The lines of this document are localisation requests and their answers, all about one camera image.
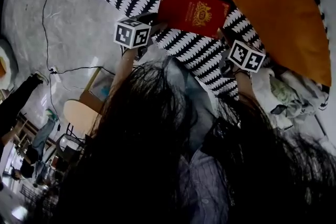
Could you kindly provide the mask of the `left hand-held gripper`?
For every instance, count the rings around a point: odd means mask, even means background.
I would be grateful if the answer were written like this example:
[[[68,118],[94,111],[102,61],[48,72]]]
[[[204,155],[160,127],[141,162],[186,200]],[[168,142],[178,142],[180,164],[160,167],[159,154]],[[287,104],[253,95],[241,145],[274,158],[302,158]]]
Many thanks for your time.
[[[156,18],[157,13],[143,13],[116,22],[113,41],[120,46],[121,55],[128,49],[137,48],[135,60],[139,61],[144,56],[150,36],[158,35],[167,28],[167,23],[151,26],[151,22]]]

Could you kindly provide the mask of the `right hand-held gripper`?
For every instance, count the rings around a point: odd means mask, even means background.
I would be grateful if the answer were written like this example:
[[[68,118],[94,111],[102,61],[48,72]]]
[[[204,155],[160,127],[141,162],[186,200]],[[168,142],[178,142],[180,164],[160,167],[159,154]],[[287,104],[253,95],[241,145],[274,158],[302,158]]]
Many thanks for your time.
[[[224,29],[217,30],[217,37],[224,46],[222,58],[219,61],[219,70],[223,78],[233,78],[233,68],[237,67],[251,77],[252,73],[257,73],[265,59],[265,54],[242,41],[235,40],[230,45]]]

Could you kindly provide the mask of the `red book with gold print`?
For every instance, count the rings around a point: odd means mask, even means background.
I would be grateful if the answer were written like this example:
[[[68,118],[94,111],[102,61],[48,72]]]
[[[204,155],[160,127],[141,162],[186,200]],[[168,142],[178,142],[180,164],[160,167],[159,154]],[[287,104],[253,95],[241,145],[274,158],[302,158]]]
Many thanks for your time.
[[[221,0],[161,0],[157,21],[167,27],[218,39],[230,5]]]

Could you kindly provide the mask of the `person's right forearm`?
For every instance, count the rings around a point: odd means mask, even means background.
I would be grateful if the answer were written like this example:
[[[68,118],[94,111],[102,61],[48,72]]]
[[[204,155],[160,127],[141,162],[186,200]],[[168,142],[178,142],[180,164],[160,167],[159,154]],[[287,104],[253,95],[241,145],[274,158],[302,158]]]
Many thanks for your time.
[[[238,69],[234,72],[234,76],[237,81],[239,100],[244,103],[258,104],[249,74],[245,70]]]

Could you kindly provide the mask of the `person's left forearm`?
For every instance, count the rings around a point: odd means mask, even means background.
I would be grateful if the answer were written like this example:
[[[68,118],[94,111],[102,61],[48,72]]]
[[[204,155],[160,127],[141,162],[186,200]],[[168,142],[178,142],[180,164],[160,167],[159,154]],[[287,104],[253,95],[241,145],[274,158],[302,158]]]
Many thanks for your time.
[[[112,95],[121,85],[121,83],[132,72],[134,60],[135,60],[137,53],[138,53],[137,48],[128,49],[123,53],[121,60],[119,62],[117,71],[115,73],[114,80],[110,87],[109,98],[112,97]]]

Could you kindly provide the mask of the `mustard yellow fabric flap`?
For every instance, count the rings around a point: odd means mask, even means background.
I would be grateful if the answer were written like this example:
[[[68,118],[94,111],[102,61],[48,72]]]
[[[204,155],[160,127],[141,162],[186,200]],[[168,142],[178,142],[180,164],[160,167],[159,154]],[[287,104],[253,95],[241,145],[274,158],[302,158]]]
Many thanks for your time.
[[[331,86],[326,31],[315,0],[233,0],[270,57],[324,86]]]

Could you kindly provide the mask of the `oval wooden table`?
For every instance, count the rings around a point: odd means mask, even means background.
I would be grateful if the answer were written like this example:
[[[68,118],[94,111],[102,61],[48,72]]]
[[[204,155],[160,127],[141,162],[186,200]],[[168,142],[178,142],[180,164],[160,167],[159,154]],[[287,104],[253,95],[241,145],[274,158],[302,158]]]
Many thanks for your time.
[[[79,100],[69,99],[64,104],[64,117],[73,125],[79,133],[83,135],[91,135],[96,125],[96,121],[100,119],[103,108],[103,101],[91,93],[90,88],[100,73],[101,68],[96,68],[86,87],[82,91]]]

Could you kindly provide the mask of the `person's grey trousers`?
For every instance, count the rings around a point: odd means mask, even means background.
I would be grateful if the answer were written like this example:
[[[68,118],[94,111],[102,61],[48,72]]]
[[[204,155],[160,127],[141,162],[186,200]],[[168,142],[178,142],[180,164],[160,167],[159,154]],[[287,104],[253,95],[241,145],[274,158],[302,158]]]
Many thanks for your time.
[[[181,90],[191,102],[192,126],[189,149],[193,154],[202,145],[216,119],[211,99],[200,82],[177,59],[169,57],[166,67],[169,81]]]

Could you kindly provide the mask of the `pale crumpled cloth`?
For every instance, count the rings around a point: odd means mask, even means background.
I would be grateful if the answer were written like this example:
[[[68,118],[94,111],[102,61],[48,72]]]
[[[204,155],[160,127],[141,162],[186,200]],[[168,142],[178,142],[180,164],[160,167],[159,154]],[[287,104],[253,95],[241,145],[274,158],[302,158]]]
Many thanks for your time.
[[[268,116],[271,126],[288,130],[301,125],[318,109],[327,105],[329,94],[322,85],[290,70],[276,74],[270,68],[261,68],[251,75],[253,92]],[[270,113],[277,105],[287,106],[287,115]]]

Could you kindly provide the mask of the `white power strip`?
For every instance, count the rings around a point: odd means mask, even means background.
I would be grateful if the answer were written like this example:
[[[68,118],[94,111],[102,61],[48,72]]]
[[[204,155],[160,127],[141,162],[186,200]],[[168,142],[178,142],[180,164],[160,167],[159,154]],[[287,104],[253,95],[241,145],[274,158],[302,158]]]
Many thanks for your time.
[[[58,69],[56,68],[56,66],[53,66],[50,68],[50,72],[51,74],[54,76],[55,80],[58,82],[58,83],[61,83],[61,77],[59,75],[59,72],[58,72]]]

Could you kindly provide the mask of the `black chair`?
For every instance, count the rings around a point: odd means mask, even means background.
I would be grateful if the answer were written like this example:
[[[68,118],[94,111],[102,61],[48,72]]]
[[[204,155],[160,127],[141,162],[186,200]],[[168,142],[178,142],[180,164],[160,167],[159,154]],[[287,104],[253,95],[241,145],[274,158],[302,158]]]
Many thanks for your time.
[[[69,123],[66,131],[56,142],[56,152],[68,164],[75,163],[81,156],[86,145],[86,139],[74,133],[74,126]]]

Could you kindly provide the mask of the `person's striped shirt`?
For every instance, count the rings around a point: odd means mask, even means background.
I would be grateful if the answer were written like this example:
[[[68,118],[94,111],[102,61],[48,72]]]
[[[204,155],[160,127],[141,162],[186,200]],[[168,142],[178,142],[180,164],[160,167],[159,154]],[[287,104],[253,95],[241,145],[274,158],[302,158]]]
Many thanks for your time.
[[[227,224],[228,196],[215,159],[197,150],[179,162],[182,214],[187,224]]]

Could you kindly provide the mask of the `white beanbag seat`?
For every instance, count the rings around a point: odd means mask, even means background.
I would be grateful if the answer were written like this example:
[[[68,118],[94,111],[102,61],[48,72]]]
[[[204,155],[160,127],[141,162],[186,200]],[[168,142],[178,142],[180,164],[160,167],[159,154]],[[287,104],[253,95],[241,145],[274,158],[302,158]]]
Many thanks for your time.
[[[0,89],[7,90],[17,74],[18,64],[14,51],[7,40],[0,38]]]

